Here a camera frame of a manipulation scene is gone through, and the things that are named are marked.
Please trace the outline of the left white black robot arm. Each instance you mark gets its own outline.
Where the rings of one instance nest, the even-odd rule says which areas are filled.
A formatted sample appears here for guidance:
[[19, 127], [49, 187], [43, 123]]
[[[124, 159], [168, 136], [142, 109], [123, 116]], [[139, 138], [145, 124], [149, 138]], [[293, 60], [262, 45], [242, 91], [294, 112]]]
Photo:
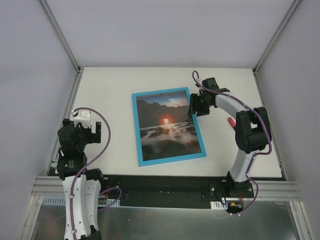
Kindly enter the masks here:
[[98, 227], [98, 197], [105, 191], [106, 183], [100, 169], [87, 169], [88, 144], [101, 142], [101, 122], [96, 122], [95, 132], [89, 121], [75, 122], [68, 118], [58, 130], [60, 143], [56, 170], [65, 196], [66, 240], [100, 240]]

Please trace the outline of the red handled screwdriver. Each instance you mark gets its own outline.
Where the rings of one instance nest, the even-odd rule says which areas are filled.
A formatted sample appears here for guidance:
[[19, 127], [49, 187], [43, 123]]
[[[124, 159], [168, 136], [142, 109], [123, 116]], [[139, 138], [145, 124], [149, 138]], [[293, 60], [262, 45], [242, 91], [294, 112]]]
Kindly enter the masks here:
[[228, 120], [229, 125], [234, 129], [236, 127], [236, 123], [233, 120], [233, 118], [229, 117], [227, 120]]

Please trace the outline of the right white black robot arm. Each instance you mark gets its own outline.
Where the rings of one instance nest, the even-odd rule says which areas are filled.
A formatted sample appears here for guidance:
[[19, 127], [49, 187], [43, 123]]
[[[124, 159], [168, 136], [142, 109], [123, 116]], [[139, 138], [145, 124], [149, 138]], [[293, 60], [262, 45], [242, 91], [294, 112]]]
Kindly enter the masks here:
[[206, 116], [210, 108], [219, 108], [235, 119], [235, 142], [238, 152], [231, 170], [227, 173], [225, 193], [238, 197], [250, 186], [250, 172], [258, 155], [272, 151], [272, 136], [267, 110], [252, 108], [233, 96], [227, 88], [220, 88], [214, 77], [199, 82], [193, 78], [198, 93], [190, 95], [189, 116]]

